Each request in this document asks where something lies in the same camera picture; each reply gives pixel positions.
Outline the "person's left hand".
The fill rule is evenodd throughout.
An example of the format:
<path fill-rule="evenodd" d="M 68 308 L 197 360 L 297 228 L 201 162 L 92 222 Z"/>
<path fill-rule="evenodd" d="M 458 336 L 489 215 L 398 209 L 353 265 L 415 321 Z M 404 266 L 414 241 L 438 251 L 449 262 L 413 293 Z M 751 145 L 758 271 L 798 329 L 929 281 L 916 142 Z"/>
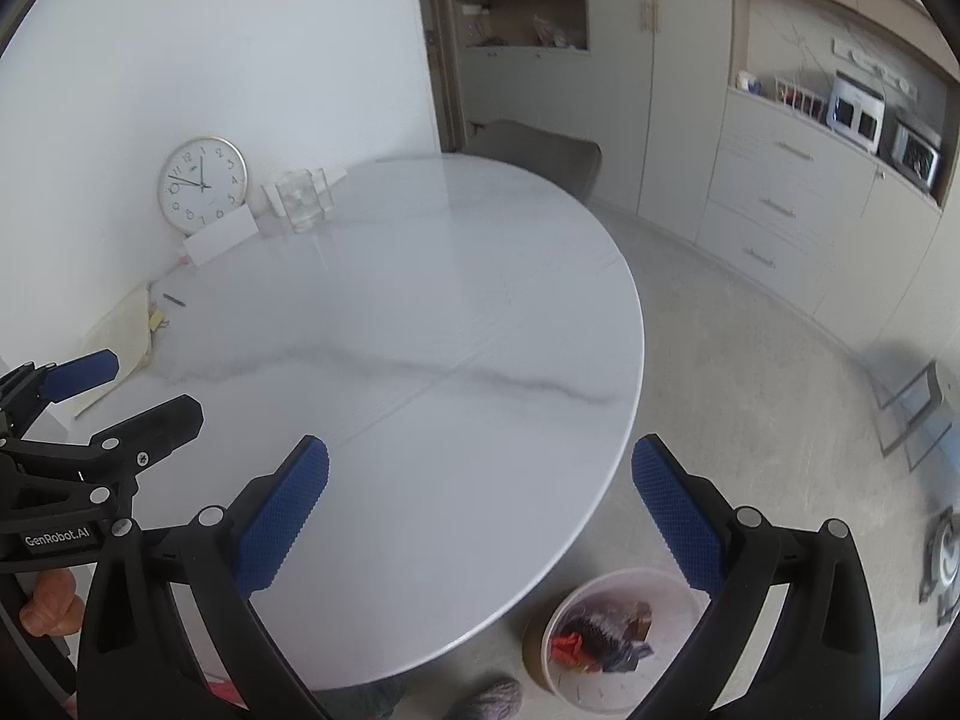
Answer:
<path fill-rule="evenodd" d="M 21 610 L 21 626 L 34 637 L 67 637 L 83 624 L 85 603 L 76 593 L 70 569 L 50 569 L 36 577 L 32 595 Z"/>

